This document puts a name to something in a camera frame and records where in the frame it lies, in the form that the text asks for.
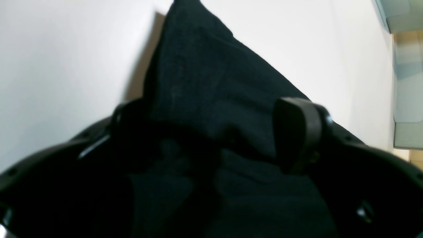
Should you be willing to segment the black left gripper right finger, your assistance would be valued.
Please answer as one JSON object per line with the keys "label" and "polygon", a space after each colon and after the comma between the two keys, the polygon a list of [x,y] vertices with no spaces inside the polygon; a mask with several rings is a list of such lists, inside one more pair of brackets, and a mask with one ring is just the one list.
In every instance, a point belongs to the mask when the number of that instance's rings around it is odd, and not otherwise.
{"label": "black left gripper right finger", "polygon": [[326,108],[300,98],[276,100],[274,141],[281,171],[313,181],[341,238],[422,237],[418,167],[351,137],[336,137]]}

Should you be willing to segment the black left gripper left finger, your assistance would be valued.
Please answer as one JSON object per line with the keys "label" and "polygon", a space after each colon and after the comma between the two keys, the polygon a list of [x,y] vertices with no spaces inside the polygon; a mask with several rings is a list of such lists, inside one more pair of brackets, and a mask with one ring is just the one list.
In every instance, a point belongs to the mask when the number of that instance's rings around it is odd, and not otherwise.
{"label": "black left gripper left finger", "polygon": [[1,173],[2,238],[130,238],[145,103],[120,104],[71,140]]}

